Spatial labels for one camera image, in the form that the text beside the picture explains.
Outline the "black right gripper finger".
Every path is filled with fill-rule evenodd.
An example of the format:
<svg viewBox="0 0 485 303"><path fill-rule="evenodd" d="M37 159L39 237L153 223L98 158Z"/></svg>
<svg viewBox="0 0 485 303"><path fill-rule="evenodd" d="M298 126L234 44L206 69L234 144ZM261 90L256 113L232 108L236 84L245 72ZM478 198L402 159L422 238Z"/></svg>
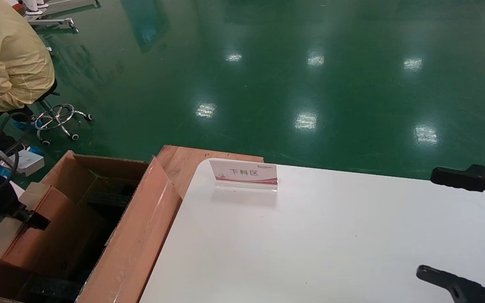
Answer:
<svg viewBox="0 0 485 303"><path fill-rule="evenodd" d="M455 303L485 303L485 287L466 278L420 265L416 277L448 291Z"/></svg>
<svg viewBox="0 0 485 303"><path fill-rule="evenodd" d="M468 191L484 192L485 166L471 165L466 170L435 167L431 173L430 181L437 185L464 189Z"/></svg>

